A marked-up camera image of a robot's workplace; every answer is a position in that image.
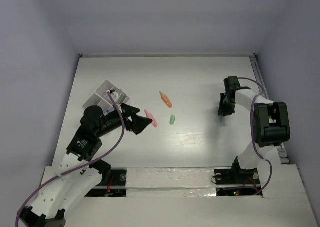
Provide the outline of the mint green highlighter marker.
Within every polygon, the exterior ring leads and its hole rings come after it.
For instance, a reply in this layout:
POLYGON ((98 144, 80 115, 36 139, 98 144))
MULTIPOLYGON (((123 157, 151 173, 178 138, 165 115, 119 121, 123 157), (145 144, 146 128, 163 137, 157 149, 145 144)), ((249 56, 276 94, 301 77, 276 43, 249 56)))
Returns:
POLYGON ((224 118, 223 115, 220 115, 220 116, 219 116, 219 123, 220 123, 221 125, 224 125, 224 124, 225 124, 225 118, 224 118))

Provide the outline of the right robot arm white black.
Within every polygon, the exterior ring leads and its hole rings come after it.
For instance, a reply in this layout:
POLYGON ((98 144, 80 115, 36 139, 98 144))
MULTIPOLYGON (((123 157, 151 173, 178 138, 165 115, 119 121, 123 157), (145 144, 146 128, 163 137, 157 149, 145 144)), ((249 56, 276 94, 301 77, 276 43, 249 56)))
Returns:
POLYGON ((250 113, 251 142, 245 151, 235 158, 230 169, 224 169, 221 180, 242 183, 252 177, 259 163, 274 147, 279 147, 291 137, 287 104, 274 102, 241 86, 240 78, 230 76, 223 80, 225 92, 220 95, 218 116, 228 117, 236 112, 236 105, 250 113))

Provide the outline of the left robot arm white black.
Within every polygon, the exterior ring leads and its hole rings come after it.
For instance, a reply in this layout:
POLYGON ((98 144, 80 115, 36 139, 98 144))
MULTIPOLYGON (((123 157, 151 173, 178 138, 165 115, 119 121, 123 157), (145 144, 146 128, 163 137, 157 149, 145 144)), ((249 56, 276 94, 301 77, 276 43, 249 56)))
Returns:
POLYGON ((65 226, 68 212, 95 186, 110 181, 112 166, 94 158, 103 145, 101 137, 118 128, 140 134, 153 121, 139 112, 125 103, 109 114, 97 105, 87 107, 55 177, 36 190, 38 196, 30 205, 23 205, 17 221, 27 227, 65 226))

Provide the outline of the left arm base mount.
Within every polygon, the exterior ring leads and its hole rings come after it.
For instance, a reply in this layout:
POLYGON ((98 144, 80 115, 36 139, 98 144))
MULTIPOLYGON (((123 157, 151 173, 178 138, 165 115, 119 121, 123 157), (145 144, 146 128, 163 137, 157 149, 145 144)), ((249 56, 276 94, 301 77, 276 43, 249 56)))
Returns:
POLYGON ((113 168, 109 163, 99 160, 89 166, 98 170, 101 182, 91 189, 85 197, 122 198, 127 196, 127 169, 113 168))

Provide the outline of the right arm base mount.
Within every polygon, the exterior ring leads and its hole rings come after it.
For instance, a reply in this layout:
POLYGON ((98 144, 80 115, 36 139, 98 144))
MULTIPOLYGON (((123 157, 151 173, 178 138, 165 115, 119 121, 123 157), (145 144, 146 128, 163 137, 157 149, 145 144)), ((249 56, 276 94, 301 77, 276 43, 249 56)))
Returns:
POLYGON ((210 181, 216 186, 218 197, 262 195, 258 169, 241 168, 238 157, 235 158, 230 168, 215 169, 210 181))

